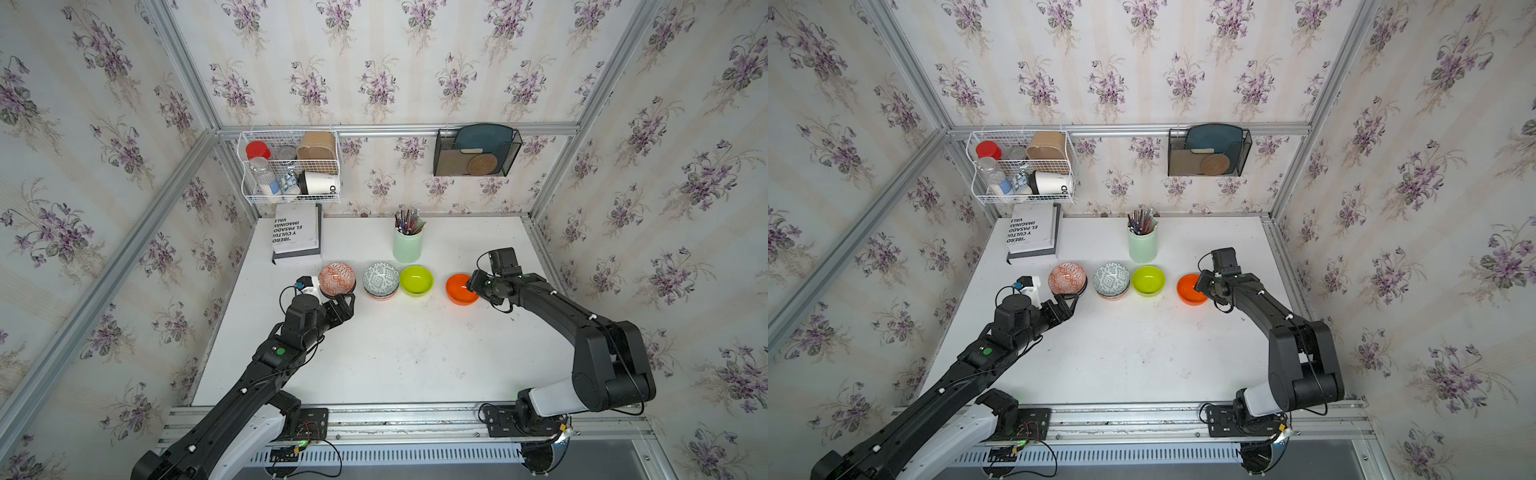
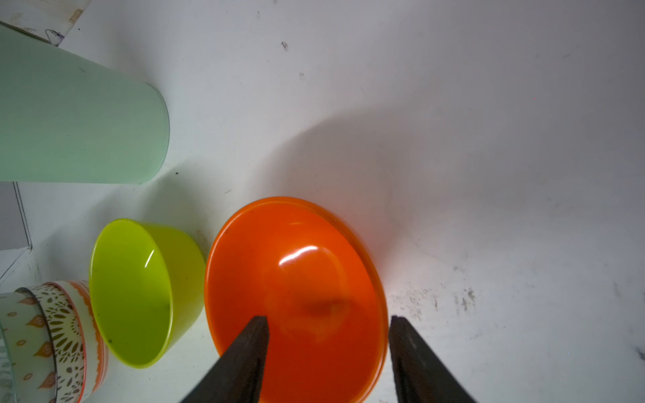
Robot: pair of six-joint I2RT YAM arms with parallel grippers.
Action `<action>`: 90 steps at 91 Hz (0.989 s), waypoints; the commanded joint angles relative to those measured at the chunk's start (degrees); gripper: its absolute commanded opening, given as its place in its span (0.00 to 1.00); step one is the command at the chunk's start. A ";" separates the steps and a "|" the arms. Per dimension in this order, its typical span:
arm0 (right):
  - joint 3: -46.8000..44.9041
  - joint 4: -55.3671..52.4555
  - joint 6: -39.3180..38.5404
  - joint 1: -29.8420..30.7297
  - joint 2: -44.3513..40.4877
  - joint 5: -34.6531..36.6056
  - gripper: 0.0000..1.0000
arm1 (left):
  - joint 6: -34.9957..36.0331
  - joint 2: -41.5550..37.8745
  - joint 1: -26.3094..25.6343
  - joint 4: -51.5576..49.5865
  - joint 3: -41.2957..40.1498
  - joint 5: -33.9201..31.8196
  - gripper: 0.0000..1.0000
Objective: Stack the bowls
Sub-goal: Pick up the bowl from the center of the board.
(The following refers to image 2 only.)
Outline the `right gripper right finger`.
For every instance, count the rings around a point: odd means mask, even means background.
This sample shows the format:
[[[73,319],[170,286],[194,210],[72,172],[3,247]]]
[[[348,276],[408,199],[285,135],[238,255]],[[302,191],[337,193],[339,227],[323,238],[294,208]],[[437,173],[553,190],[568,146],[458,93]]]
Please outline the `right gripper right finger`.
[[[389,347],[399,402],[475,403],[405,317],[391,318]]]

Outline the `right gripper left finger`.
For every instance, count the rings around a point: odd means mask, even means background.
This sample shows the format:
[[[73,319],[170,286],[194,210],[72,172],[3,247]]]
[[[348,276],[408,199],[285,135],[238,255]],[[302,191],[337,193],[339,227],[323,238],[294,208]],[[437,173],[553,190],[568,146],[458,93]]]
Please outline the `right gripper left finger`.
[[[183,403],[260,400],[270,330],[266,317],[255,316]]]

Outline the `orange plastic bowl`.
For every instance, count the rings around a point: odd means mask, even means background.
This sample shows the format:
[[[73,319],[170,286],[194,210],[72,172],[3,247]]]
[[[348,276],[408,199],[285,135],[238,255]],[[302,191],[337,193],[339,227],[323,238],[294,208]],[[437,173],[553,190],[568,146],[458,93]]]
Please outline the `orange plastic bowl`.
[[[362,402],[373,391],[387,352],[385,294],[361,241],[324,208],[276,196],[238,210],[213,242],[204,298],[220,354],[250,319],[266,318],[261,401]]]

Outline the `orange floral pattern bowl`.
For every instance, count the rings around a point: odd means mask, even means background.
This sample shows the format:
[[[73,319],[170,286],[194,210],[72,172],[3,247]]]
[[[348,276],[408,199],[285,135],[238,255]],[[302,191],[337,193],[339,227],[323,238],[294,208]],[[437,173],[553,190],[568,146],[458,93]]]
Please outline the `orange floral pattern bowl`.
[[[69,281],[69,293],[81,323],[85,345],[85,378],[82,402],[96,393],[109,372],[109,349],[99,332],[88,282]]]

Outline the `black white pattern bowl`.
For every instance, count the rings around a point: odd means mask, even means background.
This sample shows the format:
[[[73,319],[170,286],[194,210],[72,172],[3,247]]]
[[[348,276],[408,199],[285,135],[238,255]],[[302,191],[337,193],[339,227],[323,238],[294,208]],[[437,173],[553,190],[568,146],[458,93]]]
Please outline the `black white pattern bowl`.
[[[55,358],[56,402],[80,402],[85,374],[85,349],[76,310],[57,285],[29,287],[45,314]]]

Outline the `green grey pattern bowl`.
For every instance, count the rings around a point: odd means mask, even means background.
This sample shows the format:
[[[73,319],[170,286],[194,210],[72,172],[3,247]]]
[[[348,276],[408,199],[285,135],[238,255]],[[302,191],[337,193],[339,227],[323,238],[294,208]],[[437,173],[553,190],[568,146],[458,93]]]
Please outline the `green grey pattern bowl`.
[[[55,402],[56,370],[45,315],[29,292],[1,295],[1,330],[19,402]]]

